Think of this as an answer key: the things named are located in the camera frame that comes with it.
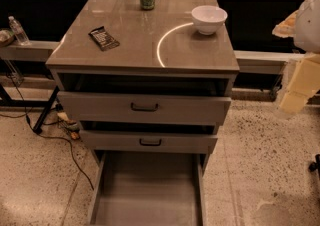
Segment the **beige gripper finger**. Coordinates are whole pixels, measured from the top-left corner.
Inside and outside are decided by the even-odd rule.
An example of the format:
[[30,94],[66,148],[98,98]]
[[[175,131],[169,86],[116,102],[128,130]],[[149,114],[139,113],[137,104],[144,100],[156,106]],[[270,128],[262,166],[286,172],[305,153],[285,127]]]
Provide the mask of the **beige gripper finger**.
[[307,53],[295,63],[279,109],[289,115],[300,112],[320,90],[320,54]]
[[274,27],[272,34],[280,38],[294,37],[296,16],[297,11],[291,13],[285,20]]

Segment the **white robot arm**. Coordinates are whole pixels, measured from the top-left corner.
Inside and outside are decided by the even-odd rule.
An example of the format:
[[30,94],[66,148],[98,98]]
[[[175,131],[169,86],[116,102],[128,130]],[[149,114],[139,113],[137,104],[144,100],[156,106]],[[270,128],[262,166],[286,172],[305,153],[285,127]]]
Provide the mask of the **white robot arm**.
[[272,34],[292,37],[294,45],[306,52],[295,64],[278,108],[283,113],[299,113],[320,90],[320,0],[305,0],[298,10],[276,25]]

